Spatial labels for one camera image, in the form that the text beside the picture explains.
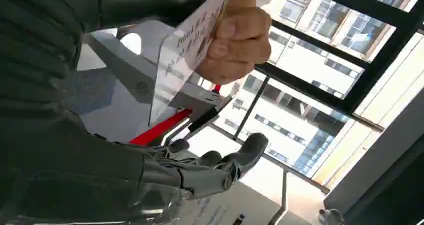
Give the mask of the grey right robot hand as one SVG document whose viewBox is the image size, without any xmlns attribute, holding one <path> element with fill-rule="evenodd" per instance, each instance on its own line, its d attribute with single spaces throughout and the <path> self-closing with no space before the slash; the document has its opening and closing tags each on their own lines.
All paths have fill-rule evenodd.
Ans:
<svg viewBox="0 0 424 225">
<path fill-rule="evenodd" d="M 221 157 L 110 142 L 64 106 L 85 33 L 144 19 L 177 25 L 206 0 L 0 0 L 0 222 L 160 225 L 227 191 L 264 153 L 248 137 Z"/>
</svg>

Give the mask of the person's hand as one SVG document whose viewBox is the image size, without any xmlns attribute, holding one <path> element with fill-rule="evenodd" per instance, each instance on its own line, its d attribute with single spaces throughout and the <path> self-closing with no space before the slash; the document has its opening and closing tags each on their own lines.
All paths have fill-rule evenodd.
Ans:
<svg viewBox="0 0 424 225">
<path fill-rule="evenodd" d="M 207 56 L 196 73 L 216 85 L 243 78 L 271 55 L 268 39 L 271 17 L 256 0 L 228 0 Z"/>
</svg>

